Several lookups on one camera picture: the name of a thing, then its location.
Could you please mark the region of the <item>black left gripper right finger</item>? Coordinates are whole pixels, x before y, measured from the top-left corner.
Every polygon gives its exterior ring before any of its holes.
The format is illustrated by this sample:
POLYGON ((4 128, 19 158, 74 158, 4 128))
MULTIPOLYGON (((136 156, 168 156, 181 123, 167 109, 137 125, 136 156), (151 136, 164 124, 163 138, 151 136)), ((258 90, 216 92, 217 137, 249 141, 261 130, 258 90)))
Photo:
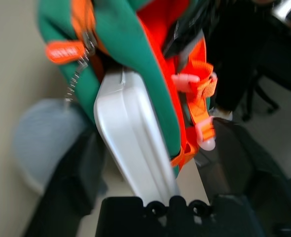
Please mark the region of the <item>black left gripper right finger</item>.
POLYGON ((247 198, 266 236, 291 237, 291 178, 244 127, 219 118, 213 123, 230 192, 247 198))

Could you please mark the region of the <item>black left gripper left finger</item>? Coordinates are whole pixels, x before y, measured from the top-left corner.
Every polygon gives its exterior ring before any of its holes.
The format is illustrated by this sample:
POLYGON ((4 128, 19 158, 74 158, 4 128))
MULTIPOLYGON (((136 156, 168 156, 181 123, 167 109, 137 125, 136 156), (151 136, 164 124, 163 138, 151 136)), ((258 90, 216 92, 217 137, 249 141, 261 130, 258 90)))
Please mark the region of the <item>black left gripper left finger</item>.
POLYGON ((86 129, 57 165, 45 193, 26 227, 24 237, 74 237, 81 219, 90 215, 102 179, 106 146, 94 128, 86 129))

